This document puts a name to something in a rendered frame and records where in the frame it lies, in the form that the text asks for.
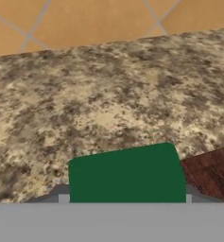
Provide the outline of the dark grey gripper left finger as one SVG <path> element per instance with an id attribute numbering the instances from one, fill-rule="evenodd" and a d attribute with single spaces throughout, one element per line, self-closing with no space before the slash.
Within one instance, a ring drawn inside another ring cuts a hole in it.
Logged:
<path id="1" fill-rule="evenodd" d="M 40 202 L 60 202 L 61 198 L 70 200 L 70 190 L 68 184 L 58 184 L 49 193 L 42 195 L 40 197 L 31 198 L 27 203 L 40 203 Z"/>

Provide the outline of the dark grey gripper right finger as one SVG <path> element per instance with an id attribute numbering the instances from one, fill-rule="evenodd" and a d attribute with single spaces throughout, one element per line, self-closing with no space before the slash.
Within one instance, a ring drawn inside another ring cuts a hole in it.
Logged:
<path id="1" fill-rule="evenodd" d="M 202 203 L 202 202 L 218 203 L 218 202 L 221 202 L 221 199 L 203 195 L 194 186 L 187 184 L 186 185 L 186 202 L 187 203 Z"/>

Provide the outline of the dark brown wooden cutting board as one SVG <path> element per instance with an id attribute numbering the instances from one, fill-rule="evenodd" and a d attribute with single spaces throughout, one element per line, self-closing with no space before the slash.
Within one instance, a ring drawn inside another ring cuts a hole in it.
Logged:
<path id="1" fill-rule="evenodd" d="M 181 165 L 188 184 L 224 201 L 224 147 L 181 160 Z"/>

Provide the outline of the green sponge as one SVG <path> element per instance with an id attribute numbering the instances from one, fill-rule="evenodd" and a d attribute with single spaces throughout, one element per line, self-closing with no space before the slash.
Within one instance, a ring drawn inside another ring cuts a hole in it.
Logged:
<path id="1" fill-rule="evenodd" d="M 170 143 L 76 157 L 69 161 L 73 202 L 186 202 L 185 176 Z"/>

